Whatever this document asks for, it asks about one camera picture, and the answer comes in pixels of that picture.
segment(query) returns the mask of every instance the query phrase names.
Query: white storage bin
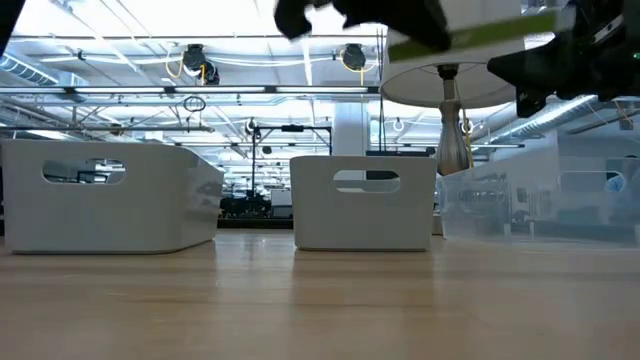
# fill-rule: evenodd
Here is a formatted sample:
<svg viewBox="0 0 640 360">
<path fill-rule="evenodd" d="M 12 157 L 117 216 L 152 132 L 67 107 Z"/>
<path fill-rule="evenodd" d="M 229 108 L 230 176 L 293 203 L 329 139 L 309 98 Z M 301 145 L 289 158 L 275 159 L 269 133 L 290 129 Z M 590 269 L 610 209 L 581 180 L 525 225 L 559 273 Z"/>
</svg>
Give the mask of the white storage bin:
<svg viewBox="0 0 640 360">
<path fill-rule="evenodd" d="M 393 180 L 334 180 L 365 170 Z M 310 250 L 429 248 L 436 161 L 429 158 L 302 156 L 291 160 L 296 246 Z"/>
<path fill-rule="evenodd" d="M 43 176 L 45 166 L 53 173 L 91 159 L 118 160 L 126 172 L 105 184 Z M 187 149 L 8 140 L 2 160 L 5 236 L 15 253 L 166 253 L 216 234 L 223 174 Z"/>
</svg>

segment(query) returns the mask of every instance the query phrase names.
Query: black equipment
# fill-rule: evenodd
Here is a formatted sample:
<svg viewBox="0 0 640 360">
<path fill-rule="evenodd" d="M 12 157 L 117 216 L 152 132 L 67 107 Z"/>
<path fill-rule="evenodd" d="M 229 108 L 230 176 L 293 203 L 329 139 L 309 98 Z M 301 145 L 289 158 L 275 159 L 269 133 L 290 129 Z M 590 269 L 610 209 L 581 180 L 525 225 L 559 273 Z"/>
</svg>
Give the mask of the black equipment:
<svg viewBox="0 0 640 360">
<path fill-rule="evenodd" d="M 364 69 L 367 63 L 367 58 L 362 51 L 362 45 L 360 44 L 347 44 L 342 55 L 342 62 L 344 66 L 353 71 L 360 71 Z"/>
<path fill-rule="evenodd" d="M 600 101 L 640 95 L 640 2 L 570 0 L 563 11 L 575 12 L 571 30 L 487 64 L 516 87 L 520 117 L 540 111 L 554 93 L 563 100 L 598 95 Z"/>
<path fill-rule="evenodd" d="M 330 3 L 346 16 L 345 29 L 363 23 L 381 23 L 427 47 L 438 50 L 451 47 L 439 0 L 280 0 L 274 15 L 276 26 L 289 39 L 301 37 L 311 31 L 311 23 L 304 16 L 305 8 Z"/>
<path fill-rule="evenodd" d="M 182 55 L 182 63 L 187 69 L 191 71 L 203 71 L 198 76 L 198 79 L 203 80 L 203 85 L 219 85 L 220 73 L 218 68 L 208 61 L 204 55 L 204 46 L 201 44 L 190 44 L 187 46 L 187 50 Z"/>
</svg>

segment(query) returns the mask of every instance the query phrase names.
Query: bin handle cutout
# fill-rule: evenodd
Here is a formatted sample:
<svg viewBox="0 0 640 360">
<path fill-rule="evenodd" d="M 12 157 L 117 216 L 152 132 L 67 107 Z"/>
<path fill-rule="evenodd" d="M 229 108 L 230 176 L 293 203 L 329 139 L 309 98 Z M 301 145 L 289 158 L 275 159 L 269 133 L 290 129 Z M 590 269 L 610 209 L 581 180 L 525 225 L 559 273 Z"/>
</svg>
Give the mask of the bin handle cutout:
<svg viewBox="0 0 640 360">
<path fill-rule="evenodd" d="M 390 194 L 400 185 L 401 178 L 395 171 L 340 170 L 333 176 L 333 186 L 342 193 Z"/>
</svg>

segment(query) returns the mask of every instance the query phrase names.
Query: ceiling light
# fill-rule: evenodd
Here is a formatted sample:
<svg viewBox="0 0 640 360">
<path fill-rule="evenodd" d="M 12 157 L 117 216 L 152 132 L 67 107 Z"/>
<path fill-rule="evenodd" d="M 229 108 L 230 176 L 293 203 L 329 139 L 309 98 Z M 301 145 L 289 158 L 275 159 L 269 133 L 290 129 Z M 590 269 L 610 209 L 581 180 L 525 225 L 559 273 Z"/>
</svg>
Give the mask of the ceiling light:
<svg viewBox="0 0 640 360">
<path fill-rule="evenodd" d="M 397 132 L 404 130 L 404 123 L 402 122 L 402 120 L 400 120 L 400 118 L 397 118 L 393 123 L 393 130 Z"/>
<path fill-rule="evenodd" d="M 278 86 L 276 92 L 290 94 L 326 93 L 326 94 L 367 94 L 366 86 Z"/>
<path fill-rule="evenodd" d="M 61 87 L 1 87 L 0 94 L 64 94 Z"/>
<path fill-rule="evenodd" d="M 164 82 L 168 82 L 169 84 L 171 84 L 171 86 L 176 86 L 177 85 L 175 81 L 173 81 L 173 80 L 171 80 L 169 78 L 162 78 L 160 80 L 162 80 Z"/>
<path fill-rule="evenodd" d="M 162 87 L 85 87 L 76 88 L 78 94 L 164 94 Z"/>
<path fill-rule="evenodd" d="M 255 94 L 265 92 L 264 86 L 182 86 L 177 87 L 177 93 L 216 93 L 216 94 Z"/>
<path fill-rule="evenodd" d="M 29 130 L 27 131 L 29 134 L 38 135 L 45 137 L 47 139 L 53 140 L 67 140 L 69 137 L 58 131 L 50 131 L 50 130 Z"/>
</svg>

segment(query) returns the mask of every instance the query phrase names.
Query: fluorescent light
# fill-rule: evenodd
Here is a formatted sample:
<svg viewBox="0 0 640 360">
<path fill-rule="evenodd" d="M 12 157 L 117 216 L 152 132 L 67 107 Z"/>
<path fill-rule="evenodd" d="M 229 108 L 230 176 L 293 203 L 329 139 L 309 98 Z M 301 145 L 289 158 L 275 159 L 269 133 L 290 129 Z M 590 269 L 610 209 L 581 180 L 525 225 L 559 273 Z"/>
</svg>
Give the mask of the fluorescent light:
<svg viewBox="0 0 640 360">
<path fill-rule="evenodd" d="M 0 87 L 0 94 L 64 94 L 61 87 Z"/>
<path fill-rule="evenodd" d="M 175 88 L 177 93 L 263 93 L 264 86 L 181 86 Z"/>
<path fill-rule="evenodd" d="M 54 140 L 68 140 L 69 137 L 58 131 L 50 131 L 50 130 L 29 130 L 27 131 L 29 134 L 38 135 L 42 137 L 46 137 L 47 139 Z"/>
<path fill-rule="evenodd" d="M 169 84 L 171 84 L 171 86 L 176 86 L 176 82 L 171 80 L 171 79 L 169 79 L 169 78 L 162 78 L 160 80 L 162 80 L 164 82 L 168 82 Z"/>
<path fill-rule="evenodd" d="M 371 146 L 378 146 L 380 145 L 379 143 L 371 143 Z M 393 147 L 393 148 L 400 148 L 400 147 L 411 147 L 411 146 L 415 146 L 415 147 L 422 147 L 422 146 L 429 146 L 429 147 L 438 147 L 438 144 L 436 143 L 416 143 L 416 142 L 404 142 L 404 143 L 398 143 L 398 144 L 387 144 L 387 147 Z M 524 144 L 489 144 L 489 145 L 472 145 L 472 147 L 474 148 L 486 148 L 486 149 L 517 149 L 517 148 L 523 148 Z"/>
<path fill-rule="evenodd" d="M 78 94 L 164 94 L 161 87 L 85 87 L 75 88 Z"/>
<path fill-rule="evenodd" d="M 367 94 L 369 88 L 366 86 L 278 86 L 278 93 L 292 94 L 308 94 L 308 93 L 327 93 L 327 94 Z"/>
</svg>

